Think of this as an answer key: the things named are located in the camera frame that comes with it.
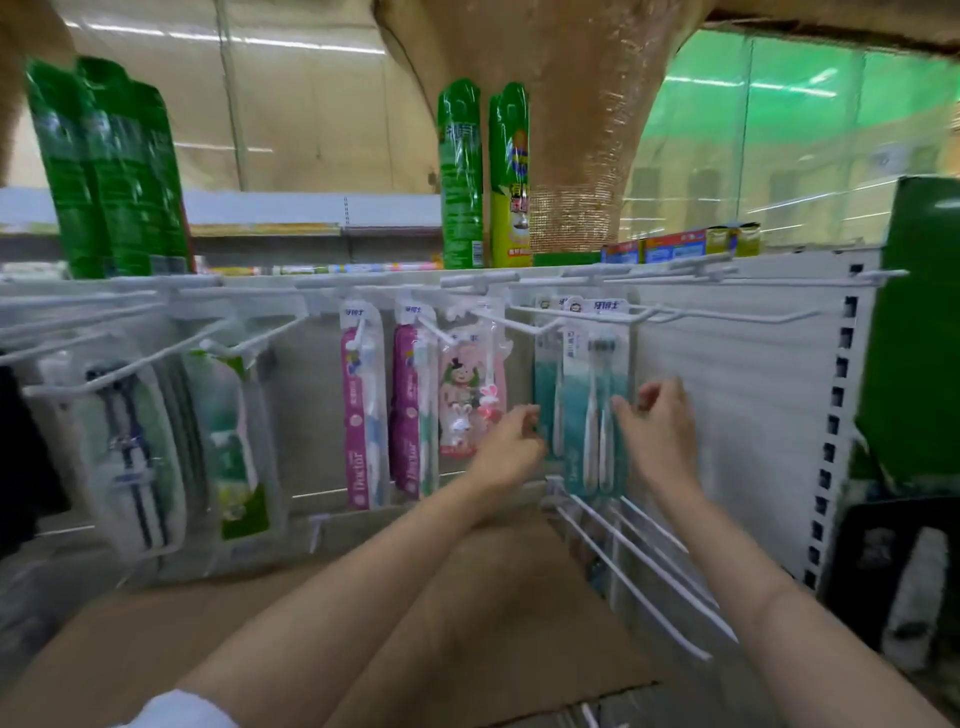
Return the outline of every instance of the children's toothbrush package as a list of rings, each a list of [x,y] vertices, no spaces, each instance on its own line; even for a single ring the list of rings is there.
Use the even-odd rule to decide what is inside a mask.
[[[568,296],[542,294],[535,306],[544,311],[561,310]],[[535,315],[534,326],[549,324],[552,316]],[[537,432],[547,444],[548,457],[564,456],[564,429],[561,392],[564,385],[564,332],[560,328],[538,334],[534,339],[534,404],[540,406]]]
[[[76,386],[141,358],[126,338],[56,352],[37,362],[47,384]],[[97,532],[122,560],[183,545],[186,498],[173,430],[151,367],[66,402],[60,413],[76,443],[79,485]]]
[[[623,299],[571,296],[568,311],[626,312]],[[564,328],[564,479],[574,496],[623,495],[628,461],[610,398],[630,396],[630,328],[570,319]]]
[[[429,305],[399,301],[394,331],[390,467],[397,488],[427,497],[439,485],[437,337],[418,323],[436,321]]]
[[[203,341],[184,356],[184,365],[217,532],[223,543],[234,545],[282,531],[286,509],[258,380],[258,360],[264,354],[239,356],[218,344]]]
[[[370,302],[347,300],[340,330],[348,497],[356,508],[382,508],[392,502],[383,321]]]
[[[484,300],[478,305],[503,315],[502,302],[499,310],[496,302]],[[504,360],[513,343],[500,324],[486,319],[449,333],[456,343],[441,343],[440,454],[470,457],[506,411]]]

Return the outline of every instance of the insecticide spray can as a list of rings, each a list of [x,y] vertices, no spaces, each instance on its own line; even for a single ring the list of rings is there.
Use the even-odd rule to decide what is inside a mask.
[[[490,99],[490,241],[494,268],[533,264],[530,255],[530,113],[523,84]]]
[[[165,274],[159,184],[147,158],[132,86],[123,66],[77,59],[90,163],[119,276]]]
[[[483,268],[483,150],[480,89],[470,79],[445,88],[437,104],[444,267]]]
[[[87,160],[77,79],[43,61],[27,63],[27,101],[60,224],[60,243],[75,279],[105,278],[110,243]]]
[[[167,256],[170,273],[196,273],[189,228],[183,211],[183,190],[180,187],[180,169],[174,150],[170,117],[160,92],[151,85],[133,82],[133,94],[140,111],[147,155],[154,177],[159,184],[162,216],[160,238]]]

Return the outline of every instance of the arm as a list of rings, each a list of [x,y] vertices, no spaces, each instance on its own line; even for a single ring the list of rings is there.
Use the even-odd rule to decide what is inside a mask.
[[[947,728],[892,667],[704,496],[678,379],[640,388],[640,416],[612,403],[631,459],[707,578],[720,609],[793,728]]]
[[[243,728],[324,725],[457,542],[540,463],[538,410],[512,410],[463,476],[262,612],[179,687]]]

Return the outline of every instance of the white sleeve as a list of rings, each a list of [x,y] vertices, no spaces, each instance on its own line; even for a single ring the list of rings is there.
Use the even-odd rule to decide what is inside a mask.
[[[238,728],[209,700],[192,692],[170,691],[158,695],[127,728]]]

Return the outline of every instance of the hand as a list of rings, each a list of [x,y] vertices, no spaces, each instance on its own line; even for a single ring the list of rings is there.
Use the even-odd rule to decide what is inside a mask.
[[[611,406],[640,474],[654,487],[699,488],[697,436],[683,383],[647,382],[637,399],[639,415],[622,397],[612,398]]]
[[[467,469],[475,487],[504,497],[530,477],[546,455],[546,443],[536,434],[539,414],[539,406],[522,404],[487,433]]]

